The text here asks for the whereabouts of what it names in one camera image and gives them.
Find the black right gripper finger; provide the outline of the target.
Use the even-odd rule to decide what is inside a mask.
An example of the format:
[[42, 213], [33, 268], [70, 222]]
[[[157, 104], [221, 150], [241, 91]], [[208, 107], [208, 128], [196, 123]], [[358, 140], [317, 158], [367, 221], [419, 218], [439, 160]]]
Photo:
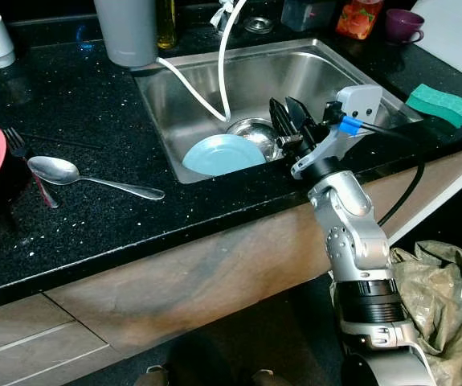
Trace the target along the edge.
[[319, 126], [315, 124], [312, 115], [301, 101], [287, 96], [285, 106], [294, 131], [304, 136], [316, 136], [318, 134]]
[[276, 98], [268, 100], [268, 112], [271, 115], [272, 126], [277, 131], [279, 137], [290, 135], [290, 117], [286, 107]]

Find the silver metal spoon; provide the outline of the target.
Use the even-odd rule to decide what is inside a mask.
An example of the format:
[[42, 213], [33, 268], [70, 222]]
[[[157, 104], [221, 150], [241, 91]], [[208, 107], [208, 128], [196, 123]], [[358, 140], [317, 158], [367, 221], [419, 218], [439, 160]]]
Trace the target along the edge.
[[113, 181], [104, 179], [81, 176], [80, 170], [77, 169], [76, 165], [61, 158], [32, 157], [28, 159], [27, 164], [36, 176], [43, 178], [47, 183], [55, 185], [69, 185], [79, 183], [80, 181], [91, 181], [91, 183], [107, 185], [107, 187], [127, 191], [129, 194], [138, 195], [144, 199], [151, 199], [151, 201], [160, 201], [166, 195], [164, 191], [157, 190], [157, 188], [127, 183], [114, 183]]

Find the stainless steel bowl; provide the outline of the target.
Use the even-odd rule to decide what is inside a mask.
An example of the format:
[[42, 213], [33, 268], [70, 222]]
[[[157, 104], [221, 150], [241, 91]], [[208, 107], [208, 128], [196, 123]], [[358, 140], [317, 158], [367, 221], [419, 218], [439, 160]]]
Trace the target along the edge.
[[283, 151], [276, 141], [278, 135], [268, 119], [259, 117], [240, 119], [228, 126], [226, 133], [233, 133], [256, 144], [268, 162], [283, 158]]

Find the light blue plate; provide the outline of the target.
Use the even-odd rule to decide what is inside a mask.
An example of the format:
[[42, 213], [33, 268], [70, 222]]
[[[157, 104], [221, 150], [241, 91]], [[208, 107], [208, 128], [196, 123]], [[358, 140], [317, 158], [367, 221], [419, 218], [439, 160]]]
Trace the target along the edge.
[[184, 154], [182, 165], [195, 173], [220, 176], [266, 164], [264, 152], [233, 133], [217, 133], [198, 141]]

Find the round metal sink cap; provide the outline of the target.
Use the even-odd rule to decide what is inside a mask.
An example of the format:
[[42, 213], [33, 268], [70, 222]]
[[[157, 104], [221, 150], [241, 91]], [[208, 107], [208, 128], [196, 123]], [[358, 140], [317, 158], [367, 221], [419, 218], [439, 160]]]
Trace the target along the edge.
[[271, 32], [274, 23], [271, 19], [264, 18], [263, 16], [250, 16], [242, 22], [243, 28], [256, 35], [266, 35]]

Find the dark translucent container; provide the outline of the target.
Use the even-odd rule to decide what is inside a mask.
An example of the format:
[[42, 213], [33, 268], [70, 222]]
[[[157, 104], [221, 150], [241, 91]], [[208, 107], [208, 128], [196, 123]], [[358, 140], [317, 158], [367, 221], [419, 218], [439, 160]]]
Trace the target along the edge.
[[336, 7], [337, 0], [284, 0], [280, 22], [296, 32], [326, 28]]

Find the orange juice carton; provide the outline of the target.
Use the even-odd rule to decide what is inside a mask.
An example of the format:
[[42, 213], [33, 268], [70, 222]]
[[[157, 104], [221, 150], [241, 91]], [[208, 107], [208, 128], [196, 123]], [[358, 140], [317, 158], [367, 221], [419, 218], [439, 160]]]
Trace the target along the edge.
[[349, 0], [341, 8], [336, 33], [351, 39], [364, 40], [374, 29], [385, 0]]

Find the green sponge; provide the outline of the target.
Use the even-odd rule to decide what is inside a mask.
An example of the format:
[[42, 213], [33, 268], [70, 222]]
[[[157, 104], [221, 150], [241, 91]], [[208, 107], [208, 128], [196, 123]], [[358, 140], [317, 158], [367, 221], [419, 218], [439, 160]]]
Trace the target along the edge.
[[462, 126], [462, 98], [454, 93], [441, 92], [429, 85], [419, 84], [408, 95], [406, 104], [418, 113], [444, 119], [455, 128]]

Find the narrow beige cabinet door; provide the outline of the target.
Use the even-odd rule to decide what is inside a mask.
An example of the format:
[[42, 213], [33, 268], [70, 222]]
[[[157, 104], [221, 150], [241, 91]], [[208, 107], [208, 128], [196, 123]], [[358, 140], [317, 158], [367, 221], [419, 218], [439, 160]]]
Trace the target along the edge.
[[[414, 175], [415, 169], [411, 168], [363, 184], [363, 190], [373, 201], [378, 216], [396, 202]], [[382, 226], [389, 243], [393, 245], [401, 240], [459, 190], [462, 190], [462, 151], [429, 162], [413, 194]]]

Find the grey tumbler red badge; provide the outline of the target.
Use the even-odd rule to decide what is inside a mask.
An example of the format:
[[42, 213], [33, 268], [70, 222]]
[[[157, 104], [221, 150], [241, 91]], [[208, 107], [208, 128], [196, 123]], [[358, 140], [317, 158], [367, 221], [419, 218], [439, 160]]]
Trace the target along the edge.
[[127, 68], [139, 68], [156, 61], [156, 0], [92, 2], [110, 61]]

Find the wide beige cabinet door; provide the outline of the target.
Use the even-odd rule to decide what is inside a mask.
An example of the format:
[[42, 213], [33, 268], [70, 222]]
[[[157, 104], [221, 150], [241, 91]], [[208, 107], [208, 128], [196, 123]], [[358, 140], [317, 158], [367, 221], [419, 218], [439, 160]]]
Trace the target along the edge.
[[329, 271], [309, 205], [282, 211], [47, 291], [123, 356]]

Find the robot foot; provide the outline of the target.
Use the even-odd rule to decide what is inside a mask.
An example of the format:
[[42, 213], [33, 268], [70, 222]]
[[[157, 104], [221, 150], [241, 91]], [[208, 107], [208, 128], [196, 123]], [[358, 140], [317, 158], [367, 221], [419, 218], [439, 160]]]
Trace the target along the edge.
[[271, 370], [259, 370], [251, 376], [253, 386], [292, 386], [292, 383]]
[[168, 371], [161, 365], [150, 365], [135, 379], [133, 386], [170, 386]]

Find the metal fork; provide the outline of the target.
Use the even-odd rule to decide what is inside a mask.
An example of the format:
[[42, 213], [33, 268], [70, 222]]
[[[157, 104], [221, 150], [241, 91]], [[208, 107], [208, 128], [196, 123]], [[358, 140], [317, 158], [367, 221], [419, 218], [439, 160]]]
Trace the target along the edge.
[[[30, 168], [29, 158], [28, 158], [28, 147], [27, 143], [22, 140], [20, 133], [15, 131], [15, 129], [2, 129], [4, 137], [6, 137], [7, 148], [11, 154], [14, 155], [16, 158], [22, 159], [25, 166]], [[41, 199], [43, 199], [44, 203], [48, 206], [48, 208], [56, 209], [60, 206], [60, 203], [54, 196], [46, 189], [46, 187], [41, 183], [40, 177], [36, 175], [35, 172], [31, 171], [30, 176], [35, 181], [35, 185], [37, 187], [37, 191], [41, 195]]]

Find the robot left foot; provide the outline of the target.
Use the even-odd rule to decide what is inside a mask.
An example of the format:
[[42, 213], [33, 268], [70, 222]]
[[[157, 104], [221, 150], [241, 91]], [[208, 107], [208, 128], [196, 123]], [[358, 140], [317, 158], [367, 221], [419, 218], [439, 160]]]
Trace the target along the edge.
[[133, 386], [170, 386], [168, 371], [161, 365], [150, 365], [135, 379]]

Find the beige drawer front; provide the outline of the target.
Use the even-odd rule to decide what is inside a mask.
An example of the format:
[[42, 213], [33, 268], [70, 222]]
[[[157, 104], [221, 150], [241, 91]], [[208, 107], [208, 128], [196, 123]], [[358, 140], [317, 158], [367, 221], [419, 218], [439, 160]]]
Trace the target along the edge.
[[0, 347], [0, 386], [13, 386], [106, 346], [105, 341], [77, 321], [36, 332]]
[[0, 348], [73, 320], [73, 316], [47, 295], [18, 299], [0, 306]]

